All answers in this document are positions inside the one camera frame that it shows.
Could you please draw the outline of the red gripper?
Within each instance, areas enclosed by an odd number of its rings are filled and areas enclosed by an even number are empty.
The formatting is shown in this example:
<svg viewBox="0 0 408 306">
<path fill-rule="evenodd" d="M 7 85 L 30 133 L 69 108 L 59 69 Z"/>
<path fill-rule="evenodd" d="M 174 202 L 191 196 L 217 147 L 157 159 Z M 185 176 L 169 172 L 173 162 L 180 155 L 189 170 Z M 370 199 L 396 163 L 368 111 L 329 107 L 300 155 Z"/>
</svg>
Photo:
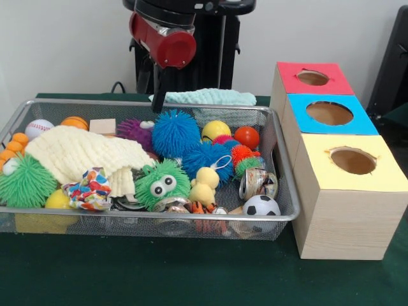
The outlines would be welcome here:
<svg viewBox="0 0 408 306">
<path fill-rule="evenodd" d="M 154 92 L 152 111 L 161 113 L 166 96 L 167 70 L 165 68 L 182 69 L 192 61 L 196 53 L 194 29 L 161 26 L 133 13 L 129 21 L 129 30 L 137 44 L 144 48 L 159 66 L 154 68 L 149 57 L 140 61 L 138 93 L 153 94 Z"/>
</svg>

